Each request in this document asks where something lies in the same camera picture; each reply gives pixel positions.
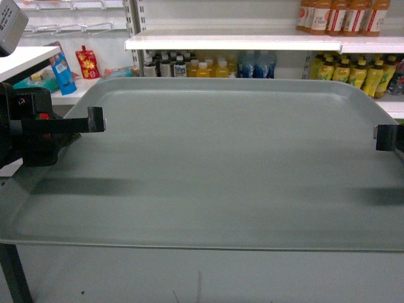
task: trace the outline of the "table leg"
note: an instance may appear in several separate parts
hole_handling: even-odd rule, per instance
[[[0,243],[0,263],[14,303],[33,303],[17,247]]]

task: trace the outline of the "orange bottle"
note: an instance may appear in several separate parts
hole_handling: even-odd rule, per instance
[[[303,31],[309,33],[313,23],[314,11],[316,10],[317,0],[310,0],[307,5],[307,18],[304,21]]]
[[[347,13],[348,0],[334,0],[331,5],[330,18],[328,19],[326,34],[338,36],[341,33],[343,20]]]
[[[342,34],[344,36],[358,36],[360,23],[365,15],[367,0],[352,0],[345,17],[345,26]]]
[[[306,18],[309,12],[308,5],[310,4],[310,0],[302,0],[300,2],[300,10],[299,10],[299,17],[297,18],[297,30],[303,30],[304,23],[306,22]]]
[[[363,36],[379,36],[389,7],[390,0],[376,0],[376,2],[372,5],[369,16],[366,19],[364,30],[362,32]]]
[[[324,35],[327,28],[328,17],[330,17],[330,9],[332,0],[318,0],[316,9],[314,10],[313,23],[310,33],[312,35]]]

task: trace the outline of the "red snack package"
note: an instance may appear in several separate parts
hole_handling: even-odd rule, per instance
[[[86,50],[84,45],[81,46],[82,50],[76,52],[76,57],[80,63],[81,73],[85,79],[99,78],[100,72],[97,68],[97,59],[92,50]]]

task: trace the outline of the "store shelf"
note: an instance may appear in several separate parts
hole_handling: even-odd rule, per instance
[[[59,47],[17,47],[8,57],[0,58],[0,81],[5,81],[60,52]]]
[[[392,96],[386,94],[376,103],[383,108],[392,118],[404,119],[404,95]]]
[[[122,8],[123,3],[119,0],[56,0],[56,1],[38,1],[27,0],[18,2],[17,5],[22,10],[38,11],[38,10],[74,10],[74,9],[107,9]]]
[[[340,53],[404,52],[404,31],[386,30],[380,37],[313,36],[290,29],[143,30],[125,41],[125,49],[232,49],[337,51]]]
[[[62,95],[60,90],[52,93],[52,105],[74,105],[82,96],[98,82],[99,79],[77,79],[75,81],[77,91],[69,95]]]

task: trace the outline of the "white shelf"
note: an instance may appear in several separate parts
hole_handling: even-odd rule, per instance
[[[5,81],[60,52],[55,46],[17,47],[8,57],[0,58],[0,81]]]
[[[392,96],[386,94],[376,103],[393,119],[404,119],[404,95]]]
[[[74,105],[82,96],[98,82],[97,79],[77,79],[75,81],[77,90],[68,95],[62,95],[60,90],[52,93],[52,105]]]
[[[143,30],[125,41],[125,49],[231,49],[404,52],[404,30],[385,30],[380,37],[313,36],[295,29],[262,28]]]

